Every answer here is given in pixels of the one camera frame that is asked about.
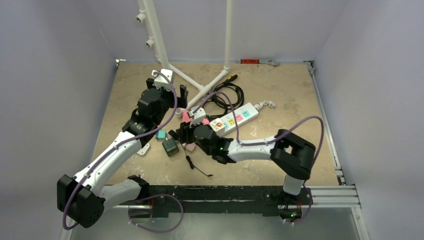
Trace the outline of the pink power socket block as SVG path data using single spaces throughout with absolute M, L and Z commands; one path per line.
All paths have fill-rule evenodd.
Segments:
M 187 109 L 185 111 L 183 111 L 181 117 L 182 117 L 182 122 L 184 122 L 184 123 L 189 123 L 193 120 L 193 118 L 189 116 L 189 111 Z M 204 125 L 208 125 L 210 123 L 210 121 L 207 118 L 204 118 L 202 123 Z

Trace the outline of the pink plug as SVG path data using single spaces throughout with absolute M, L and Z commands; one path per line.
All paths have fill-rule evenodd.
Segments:
M 194 143 L 186 144 L 185 150 L 189 153 L 193 153 L 195 151 L 196 147 L 197 146 Z

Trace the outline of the green plug adapter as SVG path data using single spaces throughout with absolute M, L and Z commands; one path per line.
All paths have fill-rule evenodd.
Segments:
M 172 157 L 180 151 L 176 140 L 173 138 L 163 141 L 162 147 L 168 157 Z

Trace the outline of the white orange plug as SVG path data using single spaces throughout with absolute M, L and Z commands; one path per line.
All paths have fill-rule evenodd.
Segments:
M 220 118 L 216 118 L 209 122 L 210 127 L 217 135 L 225 133 L 225 124 Z

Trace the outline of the white power strip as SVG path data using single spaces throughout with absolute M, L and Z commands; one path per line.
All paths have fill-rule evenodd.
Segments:
M 273 101 L 264 100 L 262 102 L 252 104 L 250 102 L 243 106 L 230 111 L 226 115 L 219 117 L 225 125 L 225 133 L 218 135 L 224 137 L 236 130 L 236 125 L 241 127 L 259 115 L 259 110 L 263 107 L 275 108 L 276 104 Z

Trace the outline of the teal plug adapter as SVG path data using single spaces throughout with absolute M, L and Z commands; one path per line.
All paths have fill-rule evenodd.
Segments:
M 155 138 L 158 141 L 165 141 L 167 140 L 167 132 L 165 130 L 158 130 L 155 134 Z

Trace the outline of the black plug with cable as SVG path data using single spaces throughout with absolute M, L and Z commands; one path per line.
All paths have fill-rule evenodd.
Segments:
M 182 147 L 182 149 L 183 149 L 183 151 L 184 151 L 184 154 L 185 154 L 185 159 L 187 160 L 187 162 L 188 162 L 188 164 L 189 164 L 189 166 L 190 166 L 190 168 L 192 169 L 192 170 L 194 170 L 194 169 L 196 169 L 196 170 L 198 170 L 200 173 L 202 173 L 203 175 L 205 175 L 206 177 L 208 177 L 208 178 L 210 178 L 210 177 L 213 177 L 214 175 L 213 174 L 207 174 L 207 173 L 205 173 L 204 171 L 202 171 L 201 169 L 199 169 L 197 166 L 195 166 L 194 165 L 194 163 L 193 163 L 193 161 L 192 161 L 192 158 L 191 158 L 191 156 L 190 156 L 190 152 L 188 152 L 188 151 L 186 151 L 185 150 L 185 146 L 186 146 L 186 144 L 187 143 L 181 143 L 181 142 L 179 142 L 179 140 L 178 140 L 178 135 L 177 135 L 177 133 L 174 131 L 174 130 L 170 130 L 170 131 L 168 131 L 167 132 L 177 143 L 179 143 L 180 145 L 181 145 L 181 147 Z

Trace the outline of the white USB plug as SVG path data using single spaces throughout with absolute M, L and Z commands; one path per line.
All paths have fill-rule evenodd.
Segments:
M 137 154 L 139 156 L 145 156 L 150 150 L 150 148 L 151 148 L 151 145 L 147 143 L 145 146 L 143 146 L 140 150 L 137 151 Z

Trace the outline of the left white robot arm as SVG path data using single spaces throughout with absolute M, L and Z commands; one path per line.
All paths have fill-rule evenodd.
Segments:
M 143 180 L 131 176 L 108 185 L 115 172 L 174 117 L 177 108 L 188 105 L 188 90 L 183 84 L 176 90 L 173 80 L 159 75 L 146 80 L 136 108 L 113 142 L 88 166 L 73 174 L 64 174 L 56 184 L 57 208 L 62 212 L 62 227 L 89 228 L 111 207 L 126 201 L 146 203 L 149 191 Z

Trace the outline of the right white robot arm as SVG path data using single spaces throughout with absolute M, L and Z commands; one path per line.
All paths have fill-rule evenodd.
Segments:
M 209 125 L 190 127 L 188 122 L 183 122 L 172 136 L 183 144 L 196 144 L 223 165 L 247 160 L 273 161 L 286 174 L 280 196 L 288 204 L 300 198 L 316 159 L 316 147 L 287 129 L 280 129 L 275 136 L 262 141 L 238 143 L 235 138 L 219 136 Z

